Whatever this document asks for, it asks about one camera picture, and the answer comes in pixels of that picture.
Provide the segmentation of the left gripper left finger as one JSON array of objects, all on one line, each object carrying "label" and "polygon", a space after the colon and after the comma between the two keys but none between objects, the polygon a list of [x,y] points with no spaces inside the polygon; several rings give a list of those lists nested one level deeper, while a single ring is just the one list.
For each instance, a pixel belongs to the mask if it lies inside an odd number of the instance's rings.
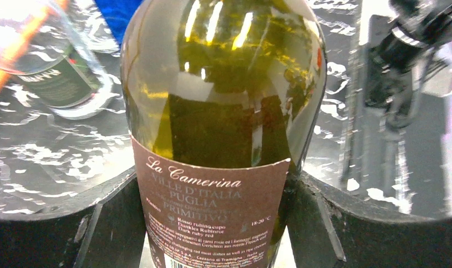
[{"label": "left gripper left finger", "polygon": [[129,170],[34,214],[0,218],[0,267],[139,267],[146,236]]}]

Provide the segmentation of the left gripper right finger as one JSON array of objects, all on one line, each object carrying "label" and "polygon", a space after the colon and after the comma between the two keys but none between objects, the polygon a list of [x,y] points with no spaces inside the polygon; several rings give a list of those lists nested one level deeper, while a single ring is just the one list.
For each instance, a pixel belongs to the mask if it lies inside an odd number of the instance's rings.
[{"label": "left gripper right finger", "polygon": [[452,267],[452,217],[389,210],[306,173],[285,189],[297,267]]}]

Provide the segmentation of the dark green wine bottle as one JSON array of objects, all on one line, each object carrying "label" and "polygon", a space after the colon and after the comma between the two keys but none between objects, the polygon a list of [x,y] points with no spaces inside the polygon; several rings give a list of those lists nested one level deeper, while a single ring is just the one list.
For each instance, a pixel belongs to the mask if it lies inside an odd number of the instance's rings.
[{"label": "dark green wine bottle", "polygon": [[326,84],[306,1],[144,1],[121,81],[156,267],[272,267]]}]

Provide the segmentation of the blue square bottle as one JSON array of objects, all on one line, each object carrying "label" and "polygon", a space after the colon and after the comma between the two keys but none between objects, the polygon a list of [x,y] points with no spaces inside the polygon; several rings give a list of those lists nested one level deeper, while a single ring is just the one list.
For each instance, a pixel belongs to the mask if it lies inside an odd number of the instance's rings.
[{"label": "blue square bottle", "polygon": [[119,45],[126,31],[127,25],[143,0],[94,0],[113,37]]}]

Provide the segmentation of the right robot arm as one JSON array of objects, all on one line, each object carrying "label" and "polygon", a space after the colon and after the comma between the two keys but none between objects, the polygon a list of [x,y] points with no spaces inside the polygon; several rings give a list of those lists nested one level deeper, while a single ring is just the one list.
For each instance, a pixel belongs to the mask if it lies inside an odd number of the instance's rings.
[{"label": "right robot arm", "polygon": [[351,57],[342,180],[397,177],[398,144],[418,115],[436,52],[452,41],[452,1],[389,1],[394,17],[373,15]]}]

